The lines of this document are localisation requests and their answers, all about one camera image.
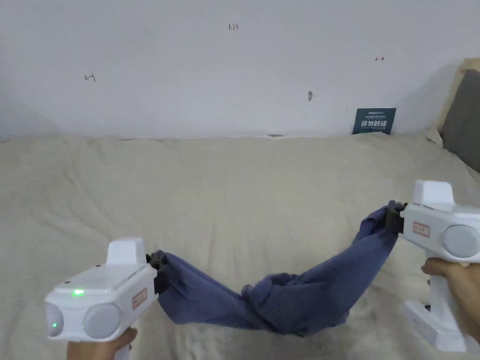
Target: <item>white plastic device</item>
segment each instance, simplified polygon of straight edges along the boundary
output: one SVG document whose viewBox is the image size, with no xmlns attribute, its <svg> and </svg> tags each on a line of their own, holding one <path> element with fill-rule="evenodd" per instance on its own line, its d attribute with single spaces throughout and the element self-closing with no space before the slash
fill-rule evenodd
<svg viewBox="0 0 480 360">
<path fill-rule="evenodd" d="M 105 264 L 58 284 L 45 297 L 48 337 L 75 342 L 118 338 L 157 299 L 156 276 L 142 239 L 112 241 Z M 126 346 L 115 360 L 127 360 L 128 353 Z"/>
<path fill-rule="evenodd" d="M 403 238 L 425 249 L 426 257 L 462 264 L 480 263 L 480 209 L 455 204 L 448 182 L 418 181 L 413 202 L 400 213 Z M 406 301 L 403 314 L 436 349 L 480 353 L 458 321 L 458 306 L 447 281 L 430 279 L 430 310 Z"/>
</svg>

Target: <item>gray circular button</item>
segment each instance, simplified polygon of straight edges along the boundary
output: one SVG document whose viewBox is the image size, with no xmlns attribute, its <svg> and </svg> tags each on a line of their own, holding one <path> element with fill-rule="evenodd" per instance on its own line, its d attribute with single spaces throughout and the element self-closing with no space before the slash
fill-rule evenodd
<svg viewBox="0 0 480 360">
<path fill-rule="evenodd" d="M 47 317 L 47 334 L 54 337 L 60 335 L 63 330 L 63 314 L 58 306 L 49 302 L 45 303 L 45 315 Z"/>
<path fill-rule="evenodd" d="M 469 258 L 480 252 L 480 233 L 466 225 L 453 225 L 442 234 L 445 249 L 458 258 Z"/>
<path fill-rule="evenodd" d="M 94 305 L 87 310 L 83 326 L 93 339 L 105 339 L 112 335 L 120 324 L 120 309 L 114 304 Z"/>
</svg>

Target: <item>blue sign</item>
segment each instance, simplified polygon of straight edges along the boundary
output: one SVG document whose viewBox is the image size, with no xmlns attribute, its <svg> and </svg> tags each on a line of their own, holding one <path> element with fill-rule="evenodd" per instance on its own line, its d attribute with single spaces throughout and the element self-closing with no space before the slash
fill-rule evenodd
<svg viewBox="0 0 480 360">
<path fill-rule="evenodd" d="M 390 135 L 396 108 L 357 109 L 352 134 L 384 132 Z"/>
</svg>

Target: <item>wrinkled cloth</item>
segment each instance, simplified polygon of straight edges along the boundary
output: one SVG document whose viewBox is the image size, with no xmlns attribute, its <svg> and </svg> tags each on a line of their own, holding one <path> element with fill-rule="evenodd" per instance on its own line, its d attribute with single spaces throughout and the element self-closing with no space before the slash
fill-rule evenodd
<svg viewBox="0 0 480 360">
<path fill-rule="evenodd" d="M 400 206 L 394 201 L 389 206 Z M 352 245 L 301 275 L 274 274 L 241 295 L 181 258 L 163 253 L 168 289 L 158 301 L 177 324 L 207 323 L 309 336 L 343 324 L 371 284 L 398 234 L 385 228 L 386 206 L 365 218 Z"/>
</svg>

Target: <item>gray pillow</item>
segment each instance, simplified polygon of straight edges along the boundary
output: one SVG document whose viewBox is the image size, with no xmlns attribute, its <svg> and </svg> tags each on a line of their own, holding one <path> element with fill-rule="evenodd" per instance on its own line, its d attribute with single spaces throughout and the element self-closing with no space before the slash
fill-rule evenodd
<svg viewBox="0 0 480 360">
<path fill-rule="evenodd" d="M 480 172 L 480 72 L 465 72 L 440 135 L 445 149 Z"/>
</svg>

